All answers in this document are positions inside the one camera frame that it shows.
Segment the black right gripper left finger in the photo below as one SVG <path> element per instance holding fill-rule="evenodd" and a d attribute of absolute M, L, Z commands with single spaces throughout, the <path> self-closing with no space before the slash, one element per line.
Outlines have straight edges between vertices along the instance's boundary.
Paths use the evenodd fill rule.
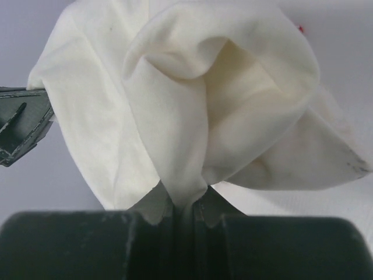
<path fill-rule="evenodd" d="M 1 278 L 173 279 L 173 214 L 161 184 L 126 211 L 19 212 L 1 226 Z"/>

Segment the cream white t shirt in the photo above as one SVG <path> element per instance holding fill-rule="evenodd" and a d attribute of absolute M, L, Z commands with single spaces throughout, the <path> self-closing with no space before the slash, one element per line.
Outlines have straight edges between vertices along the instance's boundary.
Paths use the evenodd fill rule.
<path fill-rule="evenodd" d="M 75 1 L 28 89 L 45 89 L 105 209 L 158 183 L 184 208 L 222 181 L 319 190 L 372 166 L 296 26 L 266 1 Z"/>

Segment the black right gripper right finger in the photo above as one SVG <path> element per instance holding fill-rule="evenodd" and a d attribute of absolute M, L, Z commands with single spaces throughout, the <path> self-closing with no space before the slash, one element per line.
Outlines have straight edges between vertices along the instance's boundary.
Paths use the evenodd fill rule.
<path fill-rule="evenodd" d="M 247 216 L 213 188 L 193 205 L 196 279 L 368 279 L 357 228 L 334 217 Z"/>

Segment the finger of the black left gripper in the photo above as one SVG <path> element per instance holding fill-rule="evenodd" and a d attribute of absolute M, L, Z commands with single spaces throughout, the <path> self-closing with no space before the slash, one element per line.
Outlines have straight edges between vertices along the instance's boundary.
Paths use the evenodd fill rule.
<path fill-rule="evenodd" d="M 53 115 L 45 89 L 1 87 L 1 165 L 9 167 L 34 149 Z"/>

